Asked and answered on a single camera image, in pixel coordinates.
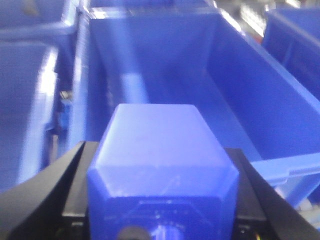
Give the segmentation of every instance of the blue block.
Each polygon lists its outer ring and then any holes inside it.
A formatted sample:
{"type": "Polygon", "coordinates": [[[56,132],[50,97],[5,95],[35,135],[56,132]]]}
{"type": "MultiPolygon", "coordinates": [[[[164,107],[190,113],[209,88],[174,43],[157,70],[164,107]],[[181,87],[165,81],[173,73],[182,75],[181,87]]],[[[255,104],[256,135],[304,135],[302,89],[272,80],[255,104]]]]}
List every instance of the blue block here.
{"type": "Polygon", "coordinates": [[[272,10],[262,45],[320,100],[319,19],[320,7],[272,10]]]}
{"type": "Polygon", "coordinates": [[[319,100],[225,12],[97,8],[77,47],[70,147],[99,141],[120,103],[191,104],[273,186],[320,172],[319,100]]]}
{"type": "Polygon", "coordinates": [[[139,226],[156,239],[229,240],[237,184],[194,106],[121,104],[88,170],[91,238],[139,226]]]}
{"type": "Polygon", "coordinates": [[[36,40],[59,48],[59,78],[71,88],[79,0],[4,0],[0,41],[36,40]]]}
{"type": "Polygon", "coordinates": [[[58,50],[42,43],[0,44],[0,192],[49,163],[55,127],[58,50]]]}

